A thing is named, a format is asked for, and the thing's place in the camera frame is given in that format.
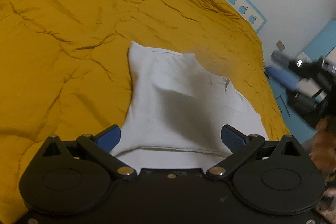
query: screw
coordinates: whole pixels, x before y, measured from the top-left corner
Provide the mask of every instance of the screw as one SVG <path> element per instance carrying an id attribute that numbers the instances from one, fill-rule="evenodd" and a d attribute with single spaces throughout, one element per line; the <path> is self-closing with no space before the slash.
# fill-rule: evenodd
<path id="1" fill-rule="evenodd" d="M 118 174 L 124 175 L 124 176 L 129 176 L 134 173 L 134 169 L 130 168 L 128 166 L 123 166 L 117 169 Z"/>
<path id="2" fill-rule="evenodd" d="M 175 174 L 168 174 L 167 178 L 169 178 L 169 179 L 176 179 L 176 175 Z"/>
<path id="3" fill-rule="evenodd" d="M 215 176 L 224 175 L 226 170 L 223 167 L 215 166 L 209 169 L 210 174 Z"/>
<path id="4" fill-rule="evenodd" d="M 28 219 L 27 224 L 39 224 L 39 223 L 35 218 L 30 218 Z"/>

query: blue furniture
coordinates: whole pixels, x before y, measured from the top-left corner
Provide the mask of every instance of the blue furniture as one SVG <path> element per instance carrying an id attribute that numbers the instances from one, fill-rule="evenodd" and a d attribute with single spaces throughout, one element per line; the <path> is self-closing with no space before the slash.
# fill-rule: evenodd
<path id="1" fill-rule="evenodd" d="M 303 52 L 311 59 L 316 60 L 320 56 L 326 57 L 336 46 L 336 21 L 332 20 L 325 29 L 303 50 Z M 295 138 L 300 143 L 314 136 L 315 130 L 307 125 L 290 107 L 287 107 L 287 95 L 285 89 L 275 80 L 268 80 L 277 105 L 280 109 L 283 120 Z"/>

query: blue apple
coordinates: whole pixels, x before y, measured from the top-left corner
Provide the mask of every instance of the blue apple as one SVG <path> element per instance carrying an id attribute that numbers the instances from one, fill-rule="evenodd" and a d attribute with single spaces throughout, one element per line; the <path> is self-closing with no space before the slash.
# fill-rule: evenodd
<path id="1" fill-rule="evenodd" d="M 249 17 L 249 22 L 251 23 L 251 24 L 254 24 L 254 22 L 257 20 L 257 18 L 255 17 L 255 16 L 250 16 Z"/>
<path id="2" fill-rule="evenodd" d="M 228 0 L 231 5 L 235 5 L 237 0 Z"/>
<path id="3" fill-rule="evenodd" d="M 247 11 L 247 6 L 246 7 L 240 6 L 239 7 L 239 13 L 241 13 L 242 15 L 245 15 L 246 11 Z"/>

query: wrinkled fabric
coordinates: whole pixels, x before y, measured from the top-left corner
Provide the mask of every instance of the wrinkled fabric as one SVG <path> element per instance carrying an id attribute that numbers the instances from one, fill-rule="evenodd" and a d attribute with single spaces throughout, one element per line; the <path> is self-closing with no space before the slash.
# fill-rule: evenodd
<path id="1" fill-rule="evenodd" d="M 232 80 L 270 139 L 288 133 L 261 42 L 224 0 L 0 0 L 1 222 L 25 213 L 18 181 L 47 136 L 74 140 L 123 124 L 131 41 L 196 53 Z"/>

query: yellow blanket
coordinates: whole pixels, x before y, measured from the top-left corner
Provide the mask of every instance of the yellow blanket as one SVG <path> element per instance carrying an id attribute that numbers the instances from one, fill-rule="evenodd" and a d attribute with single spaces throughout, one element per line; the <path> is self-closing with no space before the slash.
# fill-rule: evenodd
<path id="1" fill-rule="evenodd" d="M 261 42 L 224 0 L 0 0 L 0 221 L 25 211 L 18 181 L 48 135 L 74 140 L 123 124 L 131 41 L 195 52 L 261 114 L 284 126 L 263 75 Z"/>

